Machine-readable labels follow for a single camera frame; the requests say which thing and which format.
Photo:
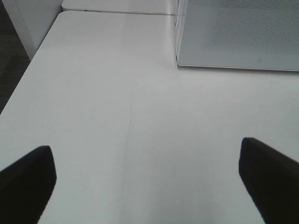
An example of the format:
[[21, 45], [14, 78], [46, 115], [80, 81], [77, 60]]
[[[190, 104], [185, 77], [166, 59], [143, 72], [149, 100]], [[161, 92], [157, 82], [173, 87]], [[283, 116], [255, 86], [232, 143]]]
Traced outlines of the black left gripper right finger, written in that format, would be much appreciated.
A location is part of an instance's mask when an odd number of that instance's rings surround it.
[[255, 138], [243, 138], [239, 175], [266, 224], [299, 222], [299, 163]]

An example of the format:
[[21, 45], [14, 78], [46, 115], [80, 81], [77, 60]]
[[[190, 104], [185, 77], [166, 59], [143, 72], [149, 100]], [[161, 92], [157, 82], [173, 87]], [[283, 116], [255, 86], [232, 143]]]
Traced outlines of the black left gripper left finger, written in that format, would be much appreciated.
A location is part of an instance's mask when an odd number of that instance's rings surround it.
[[40, 146], [0, 172], [0, 222], [36, 224], [57, 181], [52, 150]]

